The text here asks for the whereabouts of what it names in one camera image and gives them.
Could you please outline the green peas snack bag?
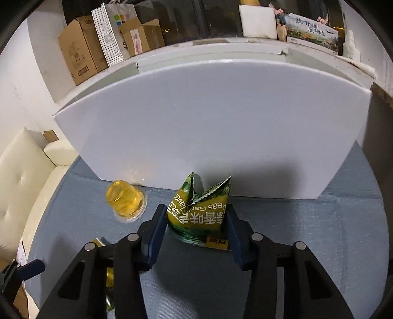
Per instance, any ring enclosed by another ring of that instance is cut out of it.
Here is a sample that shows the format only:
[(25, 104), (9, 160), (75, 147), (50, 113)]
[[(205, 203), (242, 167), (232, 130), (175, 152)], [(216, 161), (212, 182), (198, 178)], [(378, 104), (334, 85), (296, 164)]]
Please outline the green peas snack bag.
[(167, 207), (167, 223), (183, 243), (229, 250), (224, 220), (231, 191), (231, 176), (199, 193), (197, 177), (190, 173)]

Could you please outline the yellow green snack packet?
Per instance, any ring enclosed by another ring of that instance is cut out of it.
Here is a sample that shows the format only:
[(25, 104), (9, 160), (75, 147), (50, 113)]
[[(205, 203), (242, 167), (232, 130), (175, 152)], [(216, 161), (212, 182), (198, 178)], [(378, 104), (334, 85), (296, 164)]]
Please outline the yellow green snack packet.
[(106, 302), (106, 308), (107, 311), (111, 311), (114, 309), (114, 303), (113, 303), (113, 287), (114, 287), (114, 280), (113, 280), (113, 267), (107, 267), (106, 268), (106, 297), (105, 297), (105, 302)]

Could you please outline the small yellow jelly cup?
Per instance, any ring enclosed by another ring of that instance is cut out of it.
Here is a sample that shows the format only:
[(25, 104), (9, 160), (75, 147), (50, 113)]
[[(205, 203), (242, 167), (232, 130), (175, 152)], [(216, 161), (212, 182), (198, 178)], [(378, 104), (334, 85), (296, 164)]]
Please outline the small yellow jelly cup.
[(136, 221), (147, 208), (148, 198), (141, 186), (134, 186), (123, 180), (116, 180), (108, 186), (105, 199), (120, 221)]

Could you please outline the white storage box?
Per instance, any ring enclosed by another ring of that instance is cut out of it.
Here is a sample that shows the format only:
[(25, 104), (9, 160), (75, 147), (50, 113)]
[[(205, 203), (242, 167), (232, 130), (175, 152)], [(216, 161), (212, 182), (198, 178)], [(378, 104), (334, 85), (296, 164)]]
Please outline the white storage box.
[(274, 40), (158, 49), (81, 85), (55, 122), (100, 179), (178, 189), (226, 177), (232, 195), (317, 198), (365, 127), (368, 78)]

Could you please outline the wooden side shelf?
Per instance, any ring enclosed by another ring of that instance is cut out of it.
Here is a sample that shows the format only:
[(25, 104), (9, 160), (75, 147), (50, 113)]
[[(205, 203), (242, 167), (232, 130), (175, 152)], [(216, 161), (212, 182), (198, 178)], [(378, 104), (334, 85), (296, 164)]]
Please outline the wooden side shelf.
[(391, 109), (393, 109), (393, 97), (389, 95), (381, 86), (377, 83), (372, 83), (370, 87), (373, 94), (379, 96)]

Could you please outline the large cardboard box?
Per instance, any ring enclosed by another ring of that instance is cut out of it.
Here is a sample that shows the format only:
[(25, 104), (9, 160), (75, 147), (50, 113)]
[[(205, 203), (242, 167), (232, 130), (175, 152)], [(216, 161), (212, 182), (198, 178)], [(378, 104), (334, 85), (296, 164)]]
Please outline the large cardboard box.
[(91, 15), (72, 20), (59, 35), (59, 47), (76, 85), (108, 68)]

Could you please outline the small open cardboard box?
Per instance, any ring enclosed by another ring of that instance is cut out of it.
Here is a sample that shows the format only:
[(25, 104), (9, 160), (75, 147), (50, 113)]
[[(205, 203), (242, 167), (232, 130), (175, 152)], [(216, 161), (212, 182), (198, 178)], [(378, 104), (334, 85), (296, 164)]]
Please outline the small open cardboard box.
[(130, 57), (165, 46), (158, 19), (142, 24), (138, 18), (126, 21), (118, 27)]

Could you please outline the white plastic bottle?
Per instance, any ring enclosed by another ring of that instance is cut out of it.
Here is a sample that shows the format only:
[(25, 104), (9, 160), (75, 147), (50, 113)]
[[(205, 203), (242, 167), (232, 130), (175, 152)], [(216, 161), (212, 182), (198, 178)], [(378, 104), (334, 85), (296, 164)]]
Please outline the white plastic bottle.
[(350, 60), (360, 62), (360, 51), (356, 48), (354, 33), (350, 29), (346, 30), (345, 41), (342, 46), (342, 55)]

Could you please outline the printed landscape gift box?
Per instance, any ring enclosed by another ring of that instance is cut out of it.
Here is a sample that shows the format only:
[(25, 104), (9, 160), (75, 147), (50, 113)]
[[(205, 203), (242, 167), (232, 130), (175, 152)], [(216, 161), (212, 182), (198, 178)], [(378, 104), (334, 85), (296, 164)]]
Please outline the printed landscape gift box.
[(300, 15), (288, 14), (285, 17), (288, 27), (286, 40), (319, 51), (337, 55), (339, 52), (338, 31), (317, 21)]

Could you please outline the white foam box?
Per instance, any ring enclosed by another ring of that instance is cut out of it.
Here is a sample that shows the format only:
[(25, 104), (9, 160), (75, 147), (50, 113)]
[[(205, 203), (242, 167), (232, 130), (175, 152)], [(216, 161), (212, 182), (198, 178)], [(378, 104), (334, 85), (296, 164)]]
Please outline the white foam box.
[(240, 5), (239, 12), (244, 37), (277, 39), (273, 8)]

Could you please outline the white dotted paper bag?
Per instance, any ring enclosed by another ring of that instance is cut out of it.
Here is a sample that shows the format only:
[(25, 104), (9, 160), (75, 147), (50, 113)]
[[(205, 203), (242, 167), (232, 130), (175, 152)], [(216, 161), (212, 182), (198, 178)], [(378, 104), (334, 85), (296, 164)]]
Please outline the white dotted paper bag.
[(91, 14), (108, 67), (130, 58), (119, 26), (137, 18), (134, 5), (128, 1), (109, 1), (92, 10)]

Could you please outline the orange pomelo fruit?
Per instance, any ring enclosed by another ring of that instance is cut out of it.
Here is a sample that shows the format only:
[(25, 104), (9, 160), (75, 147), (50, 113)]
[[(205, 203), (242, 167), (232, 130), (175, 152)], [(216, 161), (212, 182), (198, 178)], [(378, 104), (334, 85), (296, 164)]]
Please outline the orange pomelo fruit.
[(260, 6), (259, 0), (240, 0), (241, 5)]

